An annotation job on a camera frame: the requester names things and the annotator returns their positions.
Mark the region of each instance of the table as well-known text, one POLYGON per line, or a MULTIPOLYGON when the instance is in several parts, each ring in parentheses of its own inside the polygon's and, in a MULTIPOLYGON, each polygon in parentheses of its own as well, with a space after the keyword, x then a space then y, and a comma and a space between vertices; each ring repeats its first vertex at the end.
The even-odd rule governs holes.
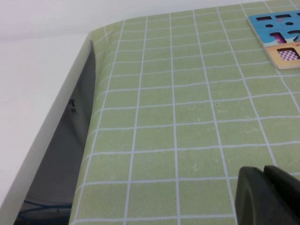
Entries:
POLYGON ((1 224, 13 224, 90 50, 88 34, 0 43, 1 224))

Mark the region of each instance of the white surface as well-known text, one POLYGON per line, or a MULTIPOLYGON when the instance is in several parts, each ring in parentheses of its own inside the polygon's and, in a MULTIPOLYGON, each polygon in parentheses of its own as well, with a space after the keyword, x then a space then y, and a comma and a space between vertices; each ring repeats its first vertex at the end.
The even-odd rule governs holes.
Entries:
POLYGON ((128 18, 259 0, 2 0, 0 41, 87 33, 128 18))
POLYGON ((87 34, 0 43, 0 224, 13 224, 90 48, 87 34))

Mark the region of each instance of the blue cable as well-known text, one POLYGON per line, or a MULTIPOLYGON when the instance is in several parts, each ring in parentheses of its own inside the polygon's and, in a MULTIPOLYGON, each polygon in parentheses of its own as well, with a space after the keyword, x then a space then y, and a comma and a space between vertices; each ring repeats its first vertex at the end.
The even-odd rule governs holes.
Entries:
MULTIPOLYGON (((42 204, 38 204, 38 203, 34 203, 34 202, 29 202, 27 200, 24 200, 25 203, 30 204, 30 205, 36 205, 36 206, 40 206, 43 207, 45 209, 47 208, 53 208, 53 206, 55 205, 42 205, 42 204)), ((64 208, 72 208, 72 204, 68 204, 68 205, 58 205, 58 206, 63 206, 64 208)))
POLYGON ((24 200, 25 203, 27 204, 31 204, 31 205, 36 205, 39 206, 38 208, 34 208, 34 209, 29 209, 29 210, 24 210, 19 212, 18 217, 26 220, 28 222, 32 222, 35 223, 37 225, 44 225, 44 224, 49 224, 49 223, 54 223, 54 222, 62 222, 62 221, 66 221, 70 218, 70 216, 63 216, 60 218, 56 218, 56 219, 50 219, 47 221, 40 221, 38 219, 30 219, 27 217, 22 216, 22 214, 27 213, 27 212, 34 212, 34 211, 40 211, 40 210, 46 210, 46 209, 71 209, 72 208, 72 204, 68 204, 68 205, 43 205, 43 204, 38 204, 38 203, 34 203, 34 202, 29 202, 27 200, 24 200))

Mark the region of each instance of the purple checkered pattern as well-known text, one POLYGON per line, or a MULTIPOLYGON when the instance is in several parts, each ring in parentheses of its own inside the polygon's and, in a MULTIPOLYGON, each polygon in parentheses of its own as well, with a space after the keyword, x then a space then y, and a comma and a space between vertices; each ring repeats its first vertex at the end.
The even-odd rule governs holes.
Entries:
POLYGON ((279 54, 283 60, 298 60, 298 55, 292 50, 279 51, 279 54))

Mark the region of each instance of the wooden puzzle board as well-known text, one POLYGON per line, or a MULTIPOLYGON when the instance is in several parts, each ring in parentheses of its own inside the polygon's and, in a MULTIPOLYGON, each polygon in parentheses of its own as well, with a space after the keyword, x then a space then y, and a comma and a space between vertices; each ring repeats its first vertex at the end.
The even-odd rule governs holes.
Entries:
POLYGON ((300 10, 251 15, 248 20, 276 68, 300 67, 300 10))

